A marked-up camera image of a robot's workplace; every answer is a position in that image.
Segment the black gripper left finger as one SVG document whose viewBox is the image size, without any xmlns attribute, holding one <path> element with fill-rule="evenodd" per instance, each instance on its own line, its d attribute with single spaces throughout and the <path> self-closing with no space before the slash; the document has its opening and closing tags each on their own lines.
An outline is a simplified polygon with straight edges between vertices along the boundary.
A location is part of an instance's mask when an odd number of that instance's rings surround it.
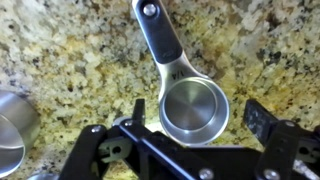
<svg viewBox="0 0 320 180">
<path fill-rule="evenodd" d="M 86 126 L 58 180 L 102 180 L 113 161 L 122 160 L 140 180 L 213 180 L 211 165 L 160 132 L 145 126 L 145 101 L 135 102 L 132 116 L 108 129 Z"/>
</svg>

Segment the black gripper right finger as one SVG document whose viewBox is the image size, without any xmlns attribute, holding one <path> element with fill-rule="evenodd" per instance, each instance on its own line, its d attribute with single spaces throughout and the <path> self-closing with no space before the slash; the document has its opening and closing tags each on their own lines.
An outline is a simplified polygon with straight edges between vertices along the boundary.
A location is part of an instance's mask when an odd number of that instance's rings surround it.
<svg viewBox="0 0 320 180">
<path fill-rule="evenodd" d="M 258 180 L 302 180 L 293 171 L 295 160 L 320 176 L 318 126 L 309 131 L 293 121 L 279 120 L 255 99 L 246 101 L 243 121 L 264 147 L 255 168 Z"/>
</svg>

